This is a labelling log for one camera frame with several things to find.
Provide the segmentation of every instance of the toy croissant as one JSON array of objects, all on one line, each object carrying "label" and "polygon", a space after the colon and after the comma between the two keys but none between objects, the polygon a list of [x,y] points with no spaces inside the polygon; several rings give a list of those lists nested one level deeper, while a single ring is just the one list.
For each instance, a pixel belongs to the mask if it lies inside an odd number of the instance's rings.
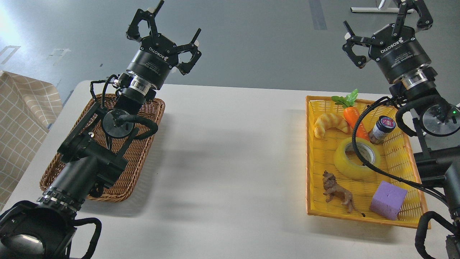
[{"label": "toy croissant", "polygon": [[315,122],[315,137],[324,138],[326,130],[329,128],[337,128],[345,133],[349,131],[348,123],[342,116],[335,113],[323,113]]}]

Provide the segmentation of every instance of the purple sponge block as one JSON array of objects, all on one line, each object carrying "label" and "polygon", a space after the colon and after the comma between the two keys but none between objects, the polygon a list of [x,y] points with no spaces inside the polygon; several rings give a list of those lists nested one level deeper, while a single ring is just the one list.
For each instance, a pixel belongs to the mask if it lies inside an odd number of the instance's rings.
[{"label": "purple sponge block", "polygon": [[395,220],[406,194],[407,190],[382,181],[372,197],[370,210],[387,219]]}]

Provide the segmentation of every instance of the toy carrot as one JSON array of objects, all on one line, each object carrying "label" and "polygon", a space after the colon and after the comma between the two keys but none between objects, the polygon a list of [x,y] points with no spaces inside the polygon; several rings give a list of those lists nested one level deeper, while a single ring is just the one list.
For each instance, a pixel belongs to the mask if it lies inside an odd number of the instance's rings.
[{"label": "toy carrot", "polygon": [[[358,121],[359,111],[353,107],[355,104],[355,100],[358,97],[358,89],[354,89],[350,94],[346,97],[342,96],[332,96],[332,100],[335,104],[342,105],[344,107],[344,118],[348,122],[348,125],[351,128],[355,128],[355,124]],[[356,132],[356,137],[363,138],[367,141],[369,140],[369,134],[364,128],[362,122],[358,126],[358,131]]]}]

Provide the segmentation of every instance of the tape roll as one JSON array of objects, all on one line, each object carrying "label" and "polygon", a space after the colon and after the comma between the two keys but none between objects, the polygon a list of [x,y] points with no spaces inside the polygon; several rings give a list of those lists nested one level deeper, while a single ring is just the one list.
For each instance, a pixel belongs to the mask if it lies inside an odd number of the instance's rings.
[{"label": "tape roll", "polygon": [[[376,167],[380,166],[381,157],[379,151],[369,141],[356,138],[358,150],[362,156]],[[365,165],[357,165],[348,159],[346,152],[355,152],[351,144],[351,137],[344,139],[334,153],[334,164],[337,170],[353,180],[362,180],[373,174],[373,170]]]}]

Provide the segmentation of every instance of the toy lion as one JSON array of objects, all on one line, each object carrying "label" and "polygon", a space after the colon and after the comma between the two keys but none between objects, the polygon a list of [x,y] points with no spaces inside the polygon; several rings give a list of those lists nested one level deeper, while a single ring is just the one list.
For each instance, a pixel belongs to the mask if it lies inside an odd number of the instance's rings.
[{"label": "toy lion", "polygon": [[351,194],[349,190],[343,188],[337,183],[337,180],[335,180],[334,174],[331,174],[325,170],[322,176],[323,176],[322,184],[325,190],[323,194],[328,196],[326,198],[326,202],[332,201],[332,199],[335,196],[337,196],[339,199],[343,201],[341,203],[342,205],[348,206],[348,213],[351,213],[354,209],[357,212],[361,213],[363,217],[366,216],[364,213],[360,212],[359,210],[355,208],[355,203],[353,201],[353,195]]}]

